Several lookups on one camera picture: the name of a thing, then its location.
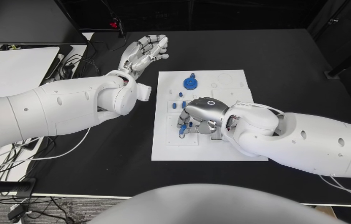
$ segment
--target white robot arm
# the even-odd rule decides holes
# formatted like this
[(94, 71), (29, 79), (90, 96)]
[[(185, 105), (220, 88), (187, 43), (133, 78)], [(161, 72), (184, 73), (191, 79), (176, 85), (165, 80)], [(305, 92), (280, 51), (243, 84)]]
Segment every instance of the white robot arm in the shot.
[(78, 132), (127, 115), (150, 87), (137, 84), (148, 65), (168, 58), (168, 38), (149, 35), (127, 47), (120, 66), (106, 76), (57, 81), (0, 98), (0, 147), (38, 136)]
[[(223, 139), (247, 156), (266, 156), (306, 172), (351, 177), (351, 125), (305, 114), (278, 115), (273, 108), (237, 102), (228, 107), (204, 97), (185, 107), (179, 117), (179, 137), (187, 133), (221, 131)], [(200, 125), (189, 127), (191, 118)]]

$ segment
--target black tabletop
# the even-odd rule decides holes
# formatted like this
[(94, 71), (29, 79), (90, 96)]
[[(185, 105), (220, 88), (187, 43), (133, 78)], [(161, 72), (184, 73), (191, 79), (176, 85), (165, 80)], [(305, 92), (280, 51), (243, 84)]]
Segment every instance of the black tabletop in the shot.
[[(127, 45), (148, 32), (133, 32)], [(301, 203), (351, 204), (345, 191), (318, 175), (269, 162), (152, 161), (159, 71), (243, 69), (254, 102), (285, 112), (312, 114), (351, 123), (351, 97), (340, 81), (330, 81), (330, 65), (304, 29), (161, 32), (169, 37), (169, 59), (150, 64), (137, 79), (152, 86), (150, 100), (137, 101), (127, 116), (91, 128), (80, 147), (64, 157), (41, 161), (35, 193), (104, 196), (136, 194), (175, 184), (217, 183), (266, 191)], [(117, 33), (98, 33), (113, 49)], [(126, 48), (110, 52), (96, 43), (101, 73), (117, 69)], [(85, 76), (96, 76), (88, 66)], [(59, 136), (52, 155), (67, 152), (87, 130)], [(340, 180), (351, 188), (351, 180)]]

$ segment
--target black wall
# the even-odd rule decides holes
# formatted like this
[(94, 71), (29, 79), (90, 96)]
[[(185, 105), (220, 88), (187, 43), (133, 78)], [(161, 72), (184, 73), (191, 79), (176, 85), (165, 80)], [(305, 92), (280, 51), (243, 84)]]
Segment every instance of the black wall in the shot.
[[(100, 0), (61, 0), (81, 28), (110, 28)], [(109, 0), (127, 31), (306, 28), (327, 0)]]

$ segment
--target blue part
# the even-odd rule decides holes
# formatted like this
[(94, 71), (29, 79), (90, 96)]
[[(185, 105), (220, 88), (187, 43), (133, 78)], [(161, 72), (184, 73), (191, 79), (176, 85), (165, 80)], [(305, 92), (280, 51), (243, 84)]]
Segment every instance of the blue part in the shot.
[(187, 125), (184, 124), (179, 128), (179, 134), (184, 134), (185, 133), (185, 130), (187, 130)]
[(198, 87), (198, 81), (194, 73), (191, 74), (191, 77), (185, 79), (184, 86), (187, 90), (194, 90)]

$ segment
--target gray carpet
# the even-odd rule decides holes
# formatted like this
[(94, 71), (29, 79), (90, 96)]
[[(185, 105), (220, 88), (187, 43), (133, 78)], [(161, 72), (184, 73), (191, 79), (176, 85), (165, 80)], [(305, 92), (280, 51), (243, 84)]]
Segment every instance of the gray carpet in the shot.
[[(51, 200), (51, 198), (38, 199), (38, 201), (48, 201), (48, 200)], [(67, 211), (68, 216), (74, 219), (75, 222), (80, 223), (81, 221), (91, 220), (103, 211), (106, 211), (111, 206), (119, 204), (122, 201), (123, 200), (119, 199), (64, 198), (61, 200), (57, 200), (57, 203)], [(7, 219), (10, 206), (12, 205), (0, 204), (0, 224), (10, 223)], [(44, 211), (46, 206), (48, 206), (48, 209), (45, 211), (46, 214), (65, 217), (64, 212), (58, 209), (58, 207), (52, 202), (32, 204), (29, 206), (29, 211), (31, 210)], [(61, 219), (44, 215), (38, 219), (31, 219), (28, 216), (25, 216), (25, 224), (32, 224), (32, 223), (52, 224), (52, 223), (65, 223), (65, 222)]]

